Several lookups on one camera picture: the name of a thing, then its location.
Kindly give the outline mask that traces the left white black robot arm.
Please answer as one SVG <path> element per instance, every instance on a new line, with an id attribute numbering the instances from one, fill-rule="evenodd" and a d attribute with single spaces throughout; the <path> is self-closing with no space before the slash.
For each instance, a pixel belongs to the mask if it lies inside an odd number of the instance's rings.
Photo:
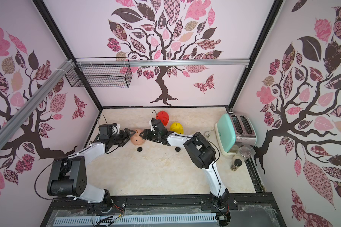
<path id="1" fill-rule="evenodd" d="M 86 201 L 102 213 L 110 212 L 115 206 L 110 192 L 88 182 L 86 167 L 96 158 L 110 154 L 113 146 L 120 148 L 126 145 L 135 134 L 136 131 L 128 128 L 121 130 L 116 124 L 101 125 L 98 135 L 89 146 L 48 165 L 51 172 L 47 194 Z"/>

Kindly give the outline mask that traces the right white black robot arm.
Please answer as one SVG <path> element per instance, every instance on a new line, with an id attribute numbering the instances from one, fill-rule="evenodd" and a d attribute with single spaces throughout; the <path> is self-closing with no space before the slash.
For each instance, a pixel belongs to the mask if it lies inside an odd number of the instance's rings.
<path id="1" fill-rule="evenodd" d="M 200 132 L 183 135 L 169 131 L 159 119 L 152 119 L 150 126 L 150 129 L 140 133 L 140 137 L 165 146 L 184 148 L 193 164 L 205 173 L 214 206 L 220 210 L 227 207 L 229 191 L 221 180 L 217 169 L 218 158 L 211 143 Z"/>

